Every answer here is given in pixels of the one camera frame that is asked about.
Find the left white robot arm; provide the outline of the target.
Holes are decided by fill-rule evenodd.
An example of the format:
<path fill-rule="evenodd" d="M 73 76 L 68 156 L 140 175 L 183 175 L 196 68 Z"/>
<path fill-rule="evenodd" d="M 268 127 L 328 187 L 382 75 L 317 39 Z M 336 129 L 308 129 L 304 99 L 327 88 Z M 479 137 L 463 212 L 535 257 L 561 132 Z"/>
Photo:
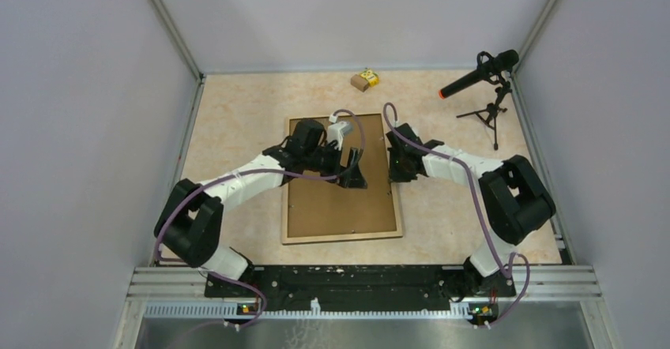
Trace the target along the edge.
<path fill-rule="evenodd" d="M 363 149 L 351 148 L 347 164 L 341 163 L 344 139 L 354 127 L 354 123 L 335 116 L 330 117 L 328 126 L 303 119 L 281 143 L 249 163 L 213 180 L 184 178 L 177 182 L 154 228 L 157 245 L 165 246 L 191 268 L 223 276 L 224 287 L 234 296 L 248 294 L 254 283 L 253 265 L 220 243 L 224 214 L 296 178 L 366 188 L 358 166 Z"/>

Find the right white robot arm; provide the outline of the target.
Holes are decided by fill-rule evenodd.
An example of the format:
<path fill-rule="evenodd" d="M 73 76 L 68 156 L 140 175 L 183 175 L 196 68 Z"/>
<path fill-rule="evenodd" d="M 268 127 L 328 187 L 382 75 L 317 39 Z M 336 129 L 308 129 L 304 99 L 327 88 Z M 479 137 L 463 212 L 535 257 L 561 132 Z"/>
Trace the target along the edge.
<path fill-rule="evenodd" d="M 485 295 L 511 278 L 518 246 L 556 212 L 555 202 L 527 158 L 488 159 L 441 141 L 422 142 L 405 123 L 386 135 L 390 143 L 390 181 L 419 176 L 466 186 L 483 229 L 483 243 L 447 285 L 460 297 Z"/>

